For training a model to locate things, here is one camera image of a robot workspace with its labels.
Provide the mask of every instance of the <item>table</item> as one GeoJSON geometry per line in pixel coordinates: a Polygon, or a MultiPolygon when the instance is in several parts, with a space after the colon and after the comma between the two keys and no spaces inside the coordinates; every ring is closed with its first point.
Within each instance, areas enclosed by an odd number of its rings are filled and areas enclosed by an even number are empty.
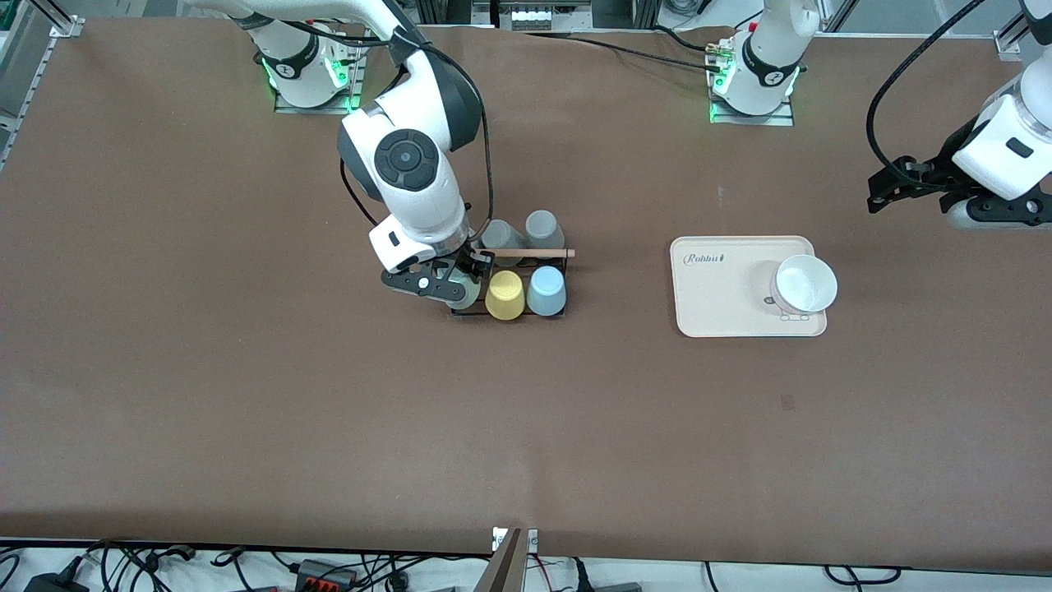
{"type": "MultiPolygon", "coordinates": [[[[232,24],[89,22],[0,177],[3,534],[485,552],[521,525],[550,555],[1052,568],[1052,244],[934,198],[866,212],[866,106],[917,40],[815,40],[772,128],[709,124],[687,68],[430,34],[482,88],[499,217],[549,208],[578,250],[565,319],[386,290],[338,118],[271,114],[232,24]],[[771,233],[836,269],[827,332],[682,336],[671,241],[771,233]]],[[[1017,67],[929,54],[892,157],[1017,67]]],[[[481,141],[451,160],[481,204],[481,141]]]]}

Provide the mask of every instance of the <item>white tray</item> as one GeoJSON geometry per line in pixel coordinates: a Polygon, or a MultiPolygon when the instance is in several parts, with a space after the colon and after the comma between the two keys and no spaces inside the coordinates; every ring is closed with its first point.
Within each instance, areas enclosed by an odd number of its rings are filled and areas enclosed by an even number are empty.
{"type": "Polygon", "coordinates": [[[771,278],[802,236],[684,236],[672,241],[675,322],[688,338],[817,338],[826,313],[790,315],[770,300],[771,278]]]}

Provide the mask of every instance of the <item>light blue cup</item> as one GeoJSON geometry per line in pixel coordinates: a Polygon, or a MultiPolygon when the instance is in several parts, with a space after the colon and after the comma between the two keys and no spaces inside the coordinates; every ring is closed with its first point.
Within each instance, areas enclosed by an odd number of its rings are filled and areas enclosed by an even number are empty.
{"type": "Polygon", "coordinates": [[[563,271],[551,265],[538,267],[529,278],[526,306],[534,314],[550,318],[566,308],[566,281],[563,271]]]}

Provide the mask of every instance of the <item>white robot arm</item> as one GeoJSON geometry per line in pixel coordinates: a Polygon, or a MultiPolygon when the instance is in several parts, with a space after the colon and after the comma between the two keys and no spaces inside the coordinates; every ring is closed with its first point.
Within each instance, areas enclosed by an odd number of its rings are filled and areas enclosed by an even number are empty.
{"type": "Polygon", "coordinates": [[[731,67],[712,91],[746,115],[773,111],[791,91],[820,22],[814,0],[764,0],[755,29],[730,40],[731,67]]]}
{"type": "MultiPolygon", "coordinates": [[[[385,269],[382,281],[454,307],[473,303],[488,260],[471,249],[466,207],[445,154],[470,143],[483,117],[481,97],[466,75],[430,46],[394,0],[199,0],[199,5],[238,22],[272,19],[282,25],[279,32],[308,37],[282,21],[353,18],[388,44],[409,78],[345,117],[337,148],[365,192],[390,210],[369,231],[385,269]]],[[[261,52],[261,37],[271,24],[254,35],[261,52]]]]}
{"type": "Polygon", "coordinates": [[[899,157],[870,177],[871,212],[944,192],[943,212],[957,227],[1052,228],[1052,196],[1040,188],[1052,172],[1052,0],[1020,4],[1043,55],[988,98],[937,156],[924,163],[899,157]]]}
{"type": "MultiPolygon", "coordinates": [[[[190,3],[224,13],[252,38],[271,84],[289,104],[316,107],[347,86],[352,58],[346,45],[261,15],[241,0],[190,0],[190,3]]],[[[323,24],[313,26],[330,30],[323,24]]]]}

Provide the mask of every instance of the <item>yellow cup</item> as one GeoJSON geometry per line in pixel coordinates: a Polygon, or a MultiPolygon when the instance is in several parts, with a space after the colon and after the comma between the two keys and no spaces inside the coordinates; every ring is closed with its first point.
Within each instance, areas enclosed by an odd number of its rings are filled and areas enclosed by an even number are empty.
{"type": "Polygon", "coordinates": [[[497,271],[489,278],[489,289],[486,290],[486,310],[493,319],[512,321],[523,314],[526,307],[526,295],[523,291],[523,280],[510,270],[497,271]]]}

